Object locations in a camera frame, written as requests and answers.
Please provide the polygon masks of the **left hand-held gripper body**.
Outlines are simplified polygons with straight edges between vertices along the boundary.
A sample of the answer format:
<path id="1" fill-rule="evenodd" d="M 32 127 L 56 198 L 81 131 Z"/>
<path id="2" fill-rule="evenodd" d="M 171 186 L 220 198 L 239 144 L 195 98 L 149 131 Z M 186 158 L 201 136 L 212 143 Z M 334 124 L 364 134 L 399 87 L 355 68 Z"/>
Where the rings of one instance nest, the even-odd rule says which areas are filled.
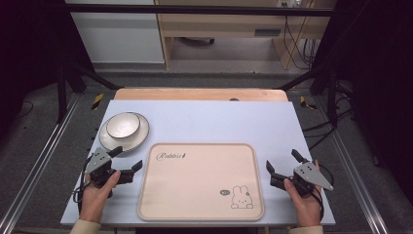
<path id="1" fill-rule="evenodd" d="M 107 152 L 100 147 L 97 148 L 85 169 L 85 174 L 89 175 L 91 181 L 97 186 L 103 186 L 115 173 L 112 168 L 113 158 Z"/>

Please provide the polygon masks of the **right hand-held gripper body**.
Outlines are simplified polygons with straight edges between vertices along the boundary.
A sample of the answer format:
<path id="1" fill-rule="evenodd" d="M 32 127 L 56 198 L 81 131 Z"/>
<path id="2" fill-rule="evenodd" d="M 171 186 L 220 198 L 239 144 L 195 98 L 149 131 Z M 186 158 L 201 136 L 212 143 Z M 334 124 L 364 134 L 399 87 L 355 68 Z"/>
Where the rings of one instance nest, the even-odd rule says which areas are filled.
<path id="1" fill-rule="evenodd" d="M 276 174 L 276 187 L 285 190 L 283 183 L 285 179 L 288 179 L 295 186 L 300 196 L 310 195 L 316 185 L 327 190 L 333 189 L 333 185 L 312 162 L 294 168 L 291 176 Z"/>

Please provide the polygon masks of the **person's right hand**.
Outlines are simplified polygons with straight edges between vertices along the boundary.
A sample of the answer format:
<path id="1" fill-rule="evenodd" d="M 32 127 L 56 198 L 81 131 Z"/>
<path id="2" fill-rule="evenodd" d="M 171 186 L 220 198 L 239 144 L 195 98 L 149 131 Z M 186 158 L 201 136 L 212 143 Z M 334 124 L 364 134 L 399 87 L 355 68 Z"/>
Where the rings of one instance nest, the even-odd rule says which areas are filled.
<path id="1" fill-rule="evenodd" d="M 301 197 L 289 179 L 285 179 L 283 184 L 292 200 L 297 226 L 299 228 L 319 226 L 321 222 L 321 206 L 319 204 L 321 188 L 316 185 L 311 195 Z"/>

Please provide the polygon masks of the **person's left hand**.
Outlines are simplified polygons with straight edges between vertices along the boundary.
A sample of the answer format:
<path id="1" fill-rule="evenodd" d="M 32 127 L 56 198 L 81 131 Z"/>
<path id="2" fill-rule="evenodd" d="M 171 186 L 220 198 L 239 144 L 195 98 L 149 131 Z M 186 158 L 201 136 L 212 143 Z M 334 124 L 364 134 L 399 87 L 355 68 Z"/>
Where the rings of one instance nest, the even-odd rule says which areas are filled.
<path id="1" fill-rule="evenodd" d="M 79 215 L 80 219 L 100 223 L 109 193 L 117 185 L 120 174 L 120 172 L 115 172 L 100 188 L 94 185 L 88 185 L 85 188 Z"/>

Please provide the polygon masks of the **white bowl dark rim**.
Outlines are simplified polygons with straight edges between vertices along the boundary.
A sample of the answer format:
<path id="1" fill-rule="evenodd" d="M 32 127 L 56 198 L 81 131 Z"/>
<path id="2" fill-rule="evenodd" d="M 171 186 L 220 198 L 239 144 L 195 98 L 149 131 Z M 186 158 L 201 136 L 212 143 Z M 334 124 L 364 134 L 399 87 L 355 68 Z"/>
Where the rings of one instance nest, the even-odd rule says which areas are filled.
<path id="1" fill-rule="evenodd" d="M 111 117 L 106 125 L 106 132 L 113 138 L 126 138 L 135 134 L 140 127 L 140 120 L 130 112 Z"/>

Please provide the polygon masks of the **white plate dark rim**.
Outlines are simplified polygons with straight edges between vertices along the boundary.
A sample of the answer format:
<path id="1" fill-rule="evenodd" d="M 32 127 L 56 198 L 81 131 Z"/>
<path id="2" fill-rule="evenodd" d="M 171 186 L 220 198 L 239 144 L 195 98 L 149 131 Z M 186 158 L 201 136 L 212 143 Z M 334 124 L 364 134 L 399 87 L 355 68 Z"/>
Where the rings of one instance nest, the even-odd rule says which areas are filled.
<path id="1" fill-rule="evenodd" d="M 142 144 L 144 140 L 146 140 L 149 135 L 149 123 L 147 119 L 139 113 L 131 113 L 134 113 L 140 120 L 140 127 L 138 131 L 132 136 L 126 138 L 113 138 L 106 132 L 106 125 L 108 120 L 110 119 L 109 118 L 102 125 L 98 134 L 98 139 L 103 147 L 108 150 L 112 150 L 118 146 L 122 146 L 124 151 L 131 151 Z"/>

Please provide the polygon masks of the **yellow black striped tape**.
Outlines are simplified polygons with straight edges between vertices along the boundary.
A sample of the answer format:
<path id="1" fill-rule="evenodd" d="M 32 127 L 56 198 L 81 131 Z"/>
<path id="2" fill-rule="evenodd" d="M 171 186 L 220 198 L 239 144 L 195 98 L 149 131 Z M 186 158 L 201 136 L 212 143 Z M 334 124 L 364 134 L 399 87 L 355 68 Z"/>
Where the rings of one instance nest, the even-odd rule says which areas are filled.
<path id="1" fill-rule="evenodd" d="M 94 99 L 94 103 L 93 103 L 93 105 L 92 105 L 92 107 L 91 107 L 91 110 L 96 110 L 96 109 L 98 108 L 98 106 L 99 106 L 99 104 L 100 104 L 103 96 L 104 96 L 104 94 L 98 94 L 98 95 L 96 95 L 96 97 L 95 97 L 95 99 Z"/>
<path id="2" fill-rule="evenodd" d="M 309 104 L 308 102 L 306 102 L 306 99 L 303 96 L 300 96 L 300 106 L 308 108 L 308 109 L 312 109 L 312 110 L 318 109 L 315 104 Z"/>

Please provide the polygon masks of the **beige tray rabbit print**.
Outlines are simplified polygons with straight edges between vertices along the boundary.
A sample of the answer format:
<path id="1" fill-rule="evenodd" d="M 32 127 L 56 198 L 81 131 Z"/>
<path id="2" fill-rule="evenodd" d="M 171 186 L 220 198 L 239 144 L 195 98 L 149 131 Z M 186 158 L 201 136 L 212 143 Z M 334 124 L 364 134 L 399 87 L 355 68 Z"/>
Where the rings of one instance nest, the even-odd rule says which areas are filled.
<path id="1" fill-rule="evenodd" d="M 255 221 L 264 214 L 253 148 L 245 143 L 157 143 L 138 214 L 150 221 Z"/>

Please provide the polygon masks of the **wooden table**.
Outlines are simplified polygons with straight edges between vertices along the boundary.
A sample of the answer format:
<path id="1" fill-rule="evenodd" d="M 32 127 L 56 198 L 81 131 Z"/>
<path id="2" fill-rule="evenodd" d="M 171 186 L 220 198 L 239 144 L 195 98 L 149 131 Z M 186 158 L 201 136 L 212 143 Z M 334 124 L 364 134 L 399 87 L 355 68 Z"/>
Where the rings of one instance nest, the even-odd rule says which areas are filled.
<path id="1" fill-rule="evenodd" d="M 124 88 L 116 100 L 288 101 L 285 91 L 264 89 Z"/>

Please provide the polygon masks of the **black curtain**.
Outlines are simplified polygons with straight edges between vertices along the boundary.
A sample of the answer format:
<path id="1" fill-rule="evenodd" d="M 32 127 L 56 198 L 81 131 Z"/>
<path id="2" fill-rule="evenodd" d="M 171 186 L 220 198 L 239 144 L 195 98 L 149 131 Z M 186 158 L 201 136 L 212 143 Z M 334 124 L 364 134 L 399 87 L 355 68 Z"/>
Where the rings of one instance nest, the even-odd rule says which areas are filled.
<path id="1" fill-rule="evenodd" d="M 0 0 L 0 141 L 23 99 L 57 81 L 62 60 L 94 69 L 70 13 L 46 10 L 64 0 Z"/>
<path id="2" fill-rule="evenodd" d="M 337 49 L 333 69 L 353 85 L 370 147 L 413 205 L 413 0 L 337 0 L 316 63 Z"/>

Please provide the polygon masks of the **white cabinet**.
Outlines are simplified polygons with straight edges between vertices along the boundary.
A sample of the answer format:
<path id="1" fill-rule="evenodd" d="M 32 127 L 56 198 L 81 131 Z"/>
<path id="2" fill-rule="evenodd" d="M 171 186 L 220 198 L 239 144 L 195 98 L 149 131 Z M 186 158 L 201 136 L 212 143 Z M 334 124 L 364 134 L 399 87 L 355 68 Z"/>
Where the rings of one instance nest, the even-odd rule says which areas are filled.
<path id="1" fill-rule="evenodd" d="M 93 63 L 163 63 L 155 14 L 72 13 Z"/>

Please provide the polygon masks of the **light wooden desk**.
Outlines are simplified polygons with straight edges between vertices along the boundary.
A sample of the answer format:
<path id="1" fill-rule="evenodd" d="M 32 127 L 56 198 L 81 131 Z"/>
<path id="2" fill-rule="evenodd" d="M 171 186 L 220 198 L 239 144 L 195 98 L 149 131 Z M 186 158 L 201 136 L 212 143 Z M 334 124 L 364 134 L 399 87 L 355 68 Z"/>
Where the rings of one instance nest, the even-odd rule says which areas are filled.
<path id="1" fill-rule="evenodd" d="M 264 8 L 332 9 L 337 0 L 154 0 L 157 5 L 241 6 Z M 171 40 L 189 38 L 270 38 L 284 69 L 297 61 L 305 39 L 320 39 L 328 17 L 235 16 L 159 14 L 164 54 L 171 55 Z"/>

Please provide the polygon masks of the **aluminium floor rail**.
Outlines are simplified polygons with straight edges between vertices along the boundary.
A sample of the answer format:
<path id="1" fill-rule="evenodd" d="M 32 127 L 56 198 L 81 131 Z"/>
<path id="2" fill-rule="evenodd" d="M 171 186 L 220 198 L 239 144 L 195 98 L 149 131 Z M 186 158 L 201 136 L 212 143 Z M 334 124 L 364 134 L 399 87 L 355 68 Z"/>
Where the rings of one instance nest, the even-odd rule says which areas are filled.
<path id="1" fill-rule="evenodd" d="M 344 140 L 345 133 L 354 131 L 355 122 L 350 106 L 343 100 L 341 104 L 337 126 L 327 124 L 324 128 L 329 135 L 313 144 L 311 150 L 333 174 L 334 190 L 327 192 L 327 199 L 336 224 L 327 229 L 335 233 L 390 234 Z"/>
<path id="2" fill-rule="evenodd" d="M 18 195 L 15 197 L 12 205 L 8 208 L 5 215 L 0 220 L 0 234 L 11 234 L 19 217 L 24 210 L 34 188 L 36 187 L 43 171 L 47 167 L 61 136 L 63 135 L 75 108 L 81 99 L 81 94 L 73 94 L 69 103 L 64 107 L 65 113 L 56 123 L 51 135 L 45 143 L 41 153 L 34 163 L 30 173 L 21 186 Z"/>

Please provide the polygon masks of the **black frame strut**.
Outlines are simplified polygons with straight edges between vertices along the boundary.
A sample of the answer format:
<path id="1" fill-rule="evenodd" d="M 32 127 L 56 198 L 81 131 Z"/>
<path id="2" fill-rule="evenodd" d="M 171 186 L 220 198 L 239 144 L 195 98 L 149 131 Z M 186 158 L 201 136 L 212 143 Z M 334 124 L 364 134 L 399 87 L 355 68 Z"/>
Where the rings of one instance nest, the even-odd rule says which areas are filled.
<path id="1" fill-rule="evenodd" d="M 297 86 L 311 78 L 314 79 L 310 87 L 310 93 L 313 96 L 320 95 L 324 90 L 327 90 L 327 117 L 332 126 L 336 127 L 338 123 L 335 104 L 337 74 L 331 65 L 324 64 L 318 67 L 313 67 L 310 71 L 302 74 L 298 78 L 281 85 L 278 87 L 278 90 L 290 90 L 294 86 Z"/>
<path id="2" fill-rule="evenodd" d="M 57 70 L 57 93 L 58 93 L 58 117 L 57 122 L 61 123 L 67 113 L 67 100 L 66 100 L 66 83 L 69 83 L 70 87 L 75 93 L 82 93 L 86 90 L 86 84 L 82 80 L 82 76 L 87 76 L 103 87 L 117 91 L 122 89 L 122 86 L 113 84 L 95 72 L 87 69 L 86 67 L 71 61 L 62 62 Z"/>

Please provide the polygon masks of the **black horizontal frame bar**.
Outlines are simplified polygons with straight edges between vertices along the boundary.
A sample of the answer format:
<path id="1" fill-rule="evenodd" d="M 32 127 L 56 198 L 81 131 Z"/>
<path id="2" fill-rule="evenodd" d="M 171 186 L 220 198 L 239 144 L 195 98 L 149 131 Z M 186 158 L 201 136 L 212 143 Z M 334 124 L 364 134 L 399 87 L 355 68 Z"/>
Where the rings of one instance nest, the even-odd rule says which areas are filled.
<path id="1" fill-rule="evenodd" d="M 76 13 L 116 14 L 189 14 L 189 15 L 239 15 L 239 16 L 294 16 L 332 17 L 334 10 L 302 8 L 263 8 L 231 6 L 183 6 L 183 5 L 109 5 L 64 4 L 63 9 Z"/>

